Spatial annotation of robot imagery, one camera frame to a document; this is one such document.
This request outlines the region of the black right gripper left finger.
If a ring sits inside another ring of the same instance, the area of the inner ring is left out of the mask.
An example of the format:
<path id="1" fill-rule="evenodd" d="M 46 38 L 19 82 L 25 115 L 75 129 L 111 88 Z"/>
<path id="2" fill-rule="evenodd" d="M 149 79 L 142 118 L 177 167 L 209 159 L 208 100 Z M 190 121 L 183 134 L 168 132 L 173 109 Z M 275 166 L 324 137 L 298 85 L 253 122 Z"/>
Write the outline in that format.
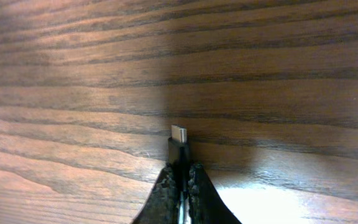
<path id="1" fill-rule="evenodd" d="M 173 224 L 178 221 L 179 191 L 171 164 L 160 171 L 142 210 L 132 224 Z"/>

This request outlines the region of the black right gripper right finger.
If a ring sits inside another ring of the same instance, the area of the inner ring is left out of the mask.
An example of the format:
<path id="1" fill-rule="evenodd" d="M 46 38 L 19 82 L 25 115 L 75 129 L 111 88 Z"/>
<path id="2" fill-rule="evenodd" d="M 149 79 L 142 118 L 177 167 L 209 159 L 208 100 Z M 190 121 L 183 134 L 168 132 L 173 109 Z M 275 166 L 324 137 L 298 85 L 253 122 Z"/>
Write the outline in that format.
<path id="1" fill-rule="evenodd" d="M 190 166 L 188 196 L 192 224 L 241 224 L 219 196 L 201 163 Z"/>

